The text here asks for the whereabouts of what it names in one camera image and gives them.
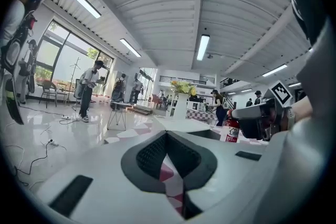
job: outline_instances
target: sneaker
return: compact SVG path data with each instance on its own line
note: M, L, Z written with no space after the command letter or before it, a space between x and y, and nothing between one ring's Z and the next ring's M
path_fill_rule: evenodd
M89 122L89 117L88 116L82 117L82 121Z

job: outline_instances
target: bottle label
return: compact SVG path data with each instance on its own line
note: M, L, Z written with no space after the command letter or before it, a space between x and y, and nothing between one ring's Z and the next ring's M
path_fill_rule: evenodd
M220 139L221 141L237 143L238 135L239 135L239 128L223 126L220 132Z

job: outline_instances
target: corrugated metal ceiling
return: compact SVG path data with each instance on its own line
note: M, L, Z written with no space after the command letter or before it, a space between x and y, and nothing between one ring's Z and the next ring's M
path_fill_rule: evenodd
M119 39L124 35L113 15L98 0L88 0L101 14L95 19L75 0L53 0L74 18L123 55L128 52ZM225 73L272 27L290 0L203 0L198 33L194 33L195 0L111 0L132 25L144 44L143 50L159 65L171 69L215 70ZM196 61L194 35L211 36L207 54ZM295 20L257 55L238 67L232 76L256 80L268 70L291 63L304 55L309 44ZM126 56L132 61L135 57ZM295 74L288 68L284 77Z

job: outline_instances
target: vase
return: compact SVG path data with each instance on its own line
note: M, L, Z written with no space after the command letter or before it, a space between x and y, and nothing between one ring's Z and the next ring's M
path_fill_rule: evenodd
M175 120L185 120L187 116L187 99L189 94L179 93L178 101L175 107L173 119Z

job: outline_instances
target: large glass window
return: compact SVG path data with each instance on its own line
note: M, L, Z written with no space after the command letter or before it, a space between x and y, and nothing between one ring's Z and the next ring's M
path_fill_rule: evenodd
M44 80L52 80L60 90L75 91L76 79L93 67L95 60L102 60L105 68L99 76L109 75L113 58L102 53L84 40L70 33L52 21L39 43L35 81L41 85ZM94 93L103 94L104 84L94 88Z

